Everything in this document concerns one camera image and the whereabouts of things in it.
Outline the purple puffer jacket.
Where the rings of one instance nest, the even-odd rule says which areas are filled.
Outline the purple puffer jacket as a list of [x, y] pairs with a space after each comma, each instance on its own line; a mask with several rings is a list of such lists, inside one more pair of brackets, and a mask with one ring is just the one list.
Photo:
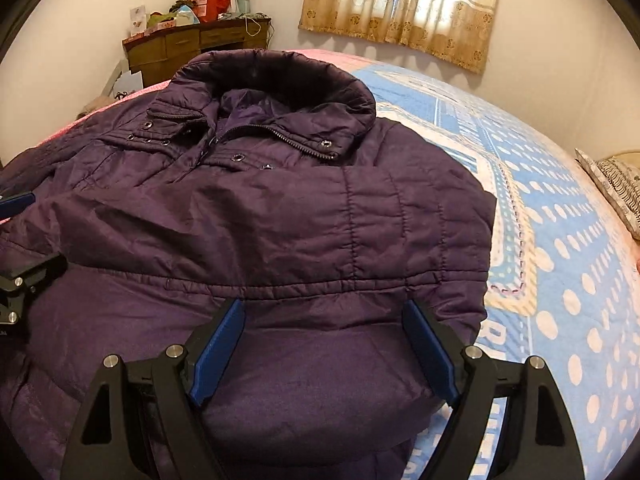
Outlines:
[[382, 118], [356, 77], [298, 53], [212, 52], [1, 173], [35, 203], [1, 266], [67, 271], [1, 355], [1, 415], [43, 478], [104, 356], [157, 356], [229, 298], [244, 334], [204, 420], [233, 479], [398, 479], [439, 403], [408, 300], [472, 342], [496, 201]]

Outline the brown wooden desk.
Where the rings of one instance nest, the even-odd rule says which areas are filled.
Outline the brown wooden desk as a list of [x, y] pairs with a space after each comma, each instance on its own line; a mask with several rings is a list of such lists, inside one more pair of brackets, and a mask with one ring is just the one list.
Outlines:
[[271, 18], [232, 18], [178, 26], [138, 35], [122, 42], [131, 73], [143, 87], [171, 79], [192, 58], [208, 51], [267, 49]]

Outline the white card on desk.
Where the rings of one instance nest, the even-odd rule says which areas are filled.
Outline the white card on desk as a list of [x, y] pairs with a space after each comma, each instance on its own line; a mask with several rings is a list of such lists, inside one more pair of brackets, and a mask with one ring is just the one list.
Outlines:
[[146, 29], [148, 18], [146, 17], [146, 7], [136, 6], [129, 11], [130, 26], [129, 36], [137, 36], [143, 34]]

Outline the patterned grey pillow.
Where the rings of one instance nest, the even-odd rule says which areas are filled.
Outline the patterned grey pillow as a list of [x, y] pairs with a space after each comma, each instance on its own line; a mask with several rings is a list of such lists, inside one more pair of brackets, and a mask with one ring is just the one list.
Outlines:
[[639, 240], [639, 169], [615, 156], [594, 160], [579, 148], [575, 156], [632, 238]]

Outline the red box on desk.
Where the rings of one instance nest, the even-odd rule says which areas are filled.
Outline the red box on desk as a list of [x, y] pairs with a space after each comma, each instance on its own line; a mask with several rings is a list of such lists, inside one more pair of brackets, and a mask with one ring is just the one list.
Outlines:
[[218, 15], [226, 13], [231, 0], [191, 0], [194, 6], [194, 14], [201, 23], [210, 23], [218, 20]]

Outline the centre window curtain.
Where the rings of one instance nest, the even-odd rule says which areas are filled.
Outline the centre window curtain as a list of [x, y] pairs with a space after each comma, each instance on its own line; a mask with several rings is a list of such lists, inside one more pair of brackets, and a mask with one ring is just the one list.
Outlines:
[[298, 27], [407, 47], [484, 73], [498, 0], [303, 0]]

